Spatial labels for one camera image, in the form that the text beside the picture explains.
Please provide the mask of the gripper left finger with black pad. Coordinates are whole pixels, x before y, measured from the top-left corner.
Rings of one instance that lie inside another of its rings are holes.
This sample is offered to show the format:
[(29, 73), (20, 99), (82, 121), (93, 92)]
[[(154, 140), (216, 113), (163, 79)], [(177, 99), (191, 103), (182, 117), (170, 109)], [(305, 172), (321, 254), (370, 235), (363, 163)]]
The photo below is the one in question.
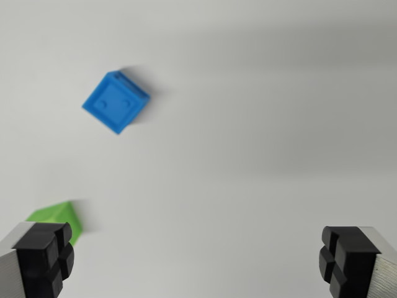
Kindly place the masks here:
[(21, 222), (1, 240), (1, 297), (56, 298), (74, 266), (69, 223)]

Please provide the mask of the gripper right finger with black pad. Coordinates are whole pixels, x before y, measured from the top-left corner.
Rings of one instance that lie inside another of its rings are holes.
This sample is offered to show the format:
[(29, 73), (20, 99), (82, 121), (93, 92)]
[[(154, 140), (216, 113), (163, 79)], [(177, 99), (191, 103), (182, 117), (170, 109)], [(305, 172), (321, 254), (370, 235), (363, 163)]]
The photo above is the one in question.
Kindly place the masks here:
[(335, 298), (396, 298), (396, 250), (373, 227), (323, 228), (319, 270)]

